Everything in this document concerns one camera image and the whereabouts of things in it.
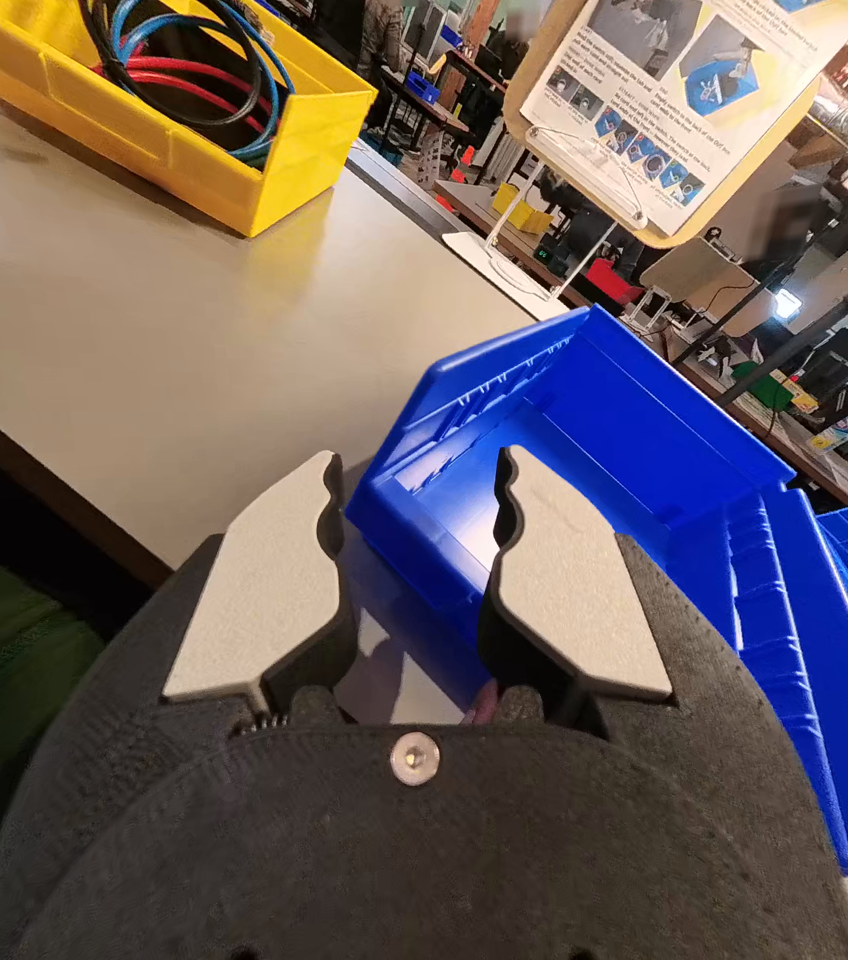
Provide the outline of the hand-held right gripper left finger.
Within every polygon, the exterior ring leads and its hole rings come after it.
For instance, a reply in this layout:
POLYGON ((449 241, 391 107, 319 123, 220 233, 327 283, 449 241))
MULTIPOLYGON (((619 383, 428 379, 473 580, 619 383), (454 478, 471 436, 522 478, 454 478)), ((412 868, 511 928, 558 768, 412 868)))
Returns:
POLYGON ((240 697, 288 711, 298 690, 334 690, 358 625, 340 555, 344 466, 321 450, 229 524, 162 690, 168 702, 240 697))

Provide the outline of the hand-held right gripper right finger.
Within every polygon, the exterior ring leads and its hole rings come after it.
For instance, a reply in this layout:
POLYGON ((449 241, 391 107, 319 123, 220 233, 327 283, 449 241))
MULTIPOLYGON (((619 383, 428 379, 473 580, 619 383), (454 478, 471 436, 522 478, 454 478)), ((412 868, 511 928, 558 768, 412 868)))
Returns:
POLYGON ((479 610, 479 657, 504 687, 662 703, 673 685, 618 534, 526 447, 499 452, 497 553, 479 610))

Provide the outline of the yellow plastic bin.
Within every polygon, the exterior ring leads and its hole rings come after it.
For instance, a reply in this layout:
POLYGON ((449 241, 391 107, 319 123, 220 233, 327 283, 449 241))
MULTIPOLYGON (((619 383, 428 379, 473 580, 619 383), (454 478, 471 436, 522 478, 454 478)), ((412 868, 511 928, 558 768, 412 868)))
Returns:
POLYGON ((94 73, 77 2, 0 2, 0 101, 255 237, 335 185, 377 91, 251 6, 293 87, 261 170, 94 73))

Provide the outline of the green box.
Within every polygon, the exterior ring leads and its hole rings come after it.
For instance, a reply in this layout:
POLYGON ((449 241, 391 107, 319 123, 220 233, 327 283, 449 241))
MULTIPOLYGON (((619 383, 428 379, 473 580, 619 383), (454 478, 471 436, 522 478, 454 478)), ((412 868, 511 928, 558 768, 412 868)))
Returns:
MULTIPOLYGON (((754 361, 744 361, 730 367, 730 376, 740 381, 749 376, 759 366, 754 361)), ((762 378, 754 381, 747 392, 770 411, 784 412, 793 402, 793 394, 788 383, 791 381, 778 369, 774 369, 762 378)))

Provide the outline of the red plastic bin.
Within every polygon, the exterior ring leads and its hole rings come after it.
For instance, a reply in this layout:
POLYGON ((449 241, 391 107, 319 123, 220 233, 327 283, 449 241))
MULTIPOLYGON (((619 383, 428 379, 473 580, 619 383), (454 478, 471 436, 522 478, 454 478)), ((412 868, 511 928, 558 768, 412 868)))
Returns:
POLYGON ((614 261, 610 258, 595 258, 586 270, 585 279, 605 299, 621 307, 636 304, 646 293, 644 287, 624 280, 614 270, 614 261))

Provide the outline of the black metal pole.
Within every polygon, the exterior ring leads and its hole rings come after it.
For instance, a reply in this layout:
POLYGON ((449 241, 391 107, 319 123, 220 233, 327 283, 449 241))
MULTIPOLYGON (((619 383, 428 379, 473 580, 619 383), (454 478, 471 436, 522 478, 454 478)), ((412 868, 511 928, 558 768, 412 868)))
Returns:
POLYGON ((741 332, 737 331, 737 318, 732 318, 721 329, 708 331, 701 342, 689 346, 681 359, 703 355, 728 339, 742 340, 745 352, 757 346, 766 363, 786 362, 848 318, 848 253, 809 281, 797 297, 800 306, 792 318, 782 319, 764 311, 760 323, 741 332))

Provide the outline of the yellow and black boxes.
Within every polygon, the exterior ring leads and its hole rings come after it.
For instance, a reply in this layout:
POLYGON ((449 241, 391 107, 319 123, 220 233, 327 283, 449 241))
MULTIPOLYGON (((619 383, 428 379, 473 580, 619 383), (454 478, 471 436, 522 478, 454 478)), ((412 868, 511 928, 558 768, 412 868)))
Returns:
MULTIPOLYGON (((511 207, 518 194, 518 187, 510 183, 501 183, 492 200, 492 210, 500 215, 511 207)), ((507 221, 515 230, 525 234, 544 234, 553 222, 553 215, 539 210, 522 198, 507 216, 507 221)))

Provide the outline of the instruction sheet on stand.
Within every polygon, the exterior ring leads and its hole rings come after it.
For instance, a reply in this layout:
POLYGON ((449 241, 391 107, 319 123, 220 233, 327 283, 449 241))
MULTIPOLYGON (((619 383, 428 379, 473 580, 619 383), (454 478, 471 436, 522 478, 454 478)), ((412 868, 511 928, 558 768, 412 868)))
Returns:
POLYGON ((848 1, 553 2, 506 132, 646 246, 691 240, 811 111, 848 1))

